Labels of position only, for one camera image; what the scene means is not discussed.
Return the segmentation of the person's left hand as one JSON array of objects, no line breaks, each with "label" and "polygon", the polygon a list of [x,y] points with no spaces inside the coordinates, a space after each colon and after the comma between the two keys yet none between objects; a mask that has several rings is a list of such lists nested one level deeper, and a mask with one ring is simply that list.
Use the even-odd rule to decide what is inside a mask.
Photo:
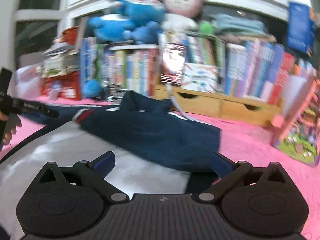
[{"label": "person's left hand", "polygon": [[22,123],[18,115],[6,115],[1,112],[1,150],[3,146],[10,144],[13,135],[17,132],[17,127],[21,127]]}]

